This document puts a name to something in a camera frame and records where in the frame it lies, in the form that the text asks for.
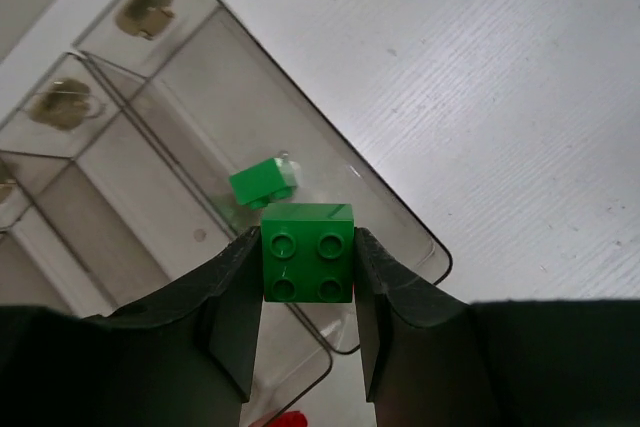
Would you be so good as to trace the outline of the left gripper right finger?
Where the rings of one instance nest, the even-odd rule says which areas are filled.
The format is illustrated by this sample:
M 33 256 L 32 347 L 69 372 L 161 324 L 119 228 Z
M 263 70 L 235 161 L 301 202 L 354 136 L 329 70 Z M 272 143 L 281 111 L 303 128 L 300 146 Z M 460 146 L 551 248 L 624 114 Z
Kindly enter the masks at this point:
M 354 237 L 367 400 L 381 426 L 635 426 L 637 300 L 464 303 Z

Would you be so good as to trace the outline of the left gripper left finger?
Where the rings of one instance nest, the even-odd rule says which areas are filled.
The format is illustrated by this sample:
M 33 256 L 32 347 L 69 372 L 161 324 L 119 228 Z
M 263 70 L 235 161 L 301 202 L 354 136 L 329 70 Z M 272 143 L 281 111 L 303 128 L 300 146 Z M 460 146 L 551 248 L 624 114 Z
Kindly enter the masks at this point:
M 109 316 L 1 311 L 5 426 L 235 426 L 263 302 L 260 233 Z

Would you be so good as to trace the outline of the red round lego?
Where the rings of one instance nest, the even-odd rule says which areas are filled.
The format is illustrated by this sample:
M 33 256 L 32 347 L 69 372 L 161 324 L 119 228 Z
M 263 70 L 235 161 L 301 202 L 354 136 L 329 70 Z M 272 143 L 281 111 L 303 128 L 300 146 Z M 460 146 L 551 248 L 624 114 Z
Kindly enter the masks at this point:
M 288 411 L 273 420 L 269 427 L 307 427 L 308 420 L 300 411 Z

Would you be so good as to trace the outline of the green lego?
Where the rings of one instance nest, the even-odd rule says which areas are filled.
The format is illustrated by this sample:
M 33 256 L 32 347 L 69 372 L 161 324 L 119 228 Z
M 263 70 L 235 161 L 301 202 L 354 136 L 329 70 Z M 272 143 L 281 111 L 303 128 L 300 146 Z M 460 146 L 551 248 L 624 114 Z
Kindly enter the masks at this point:
M 260 231 L 267 302 L 352 301 L 351 205 L 274 203 L 264 209 Z
M 298 187 L 288 160 L 272 157 L 229 177 L 236 201 L 252 210 L 290 198 Z

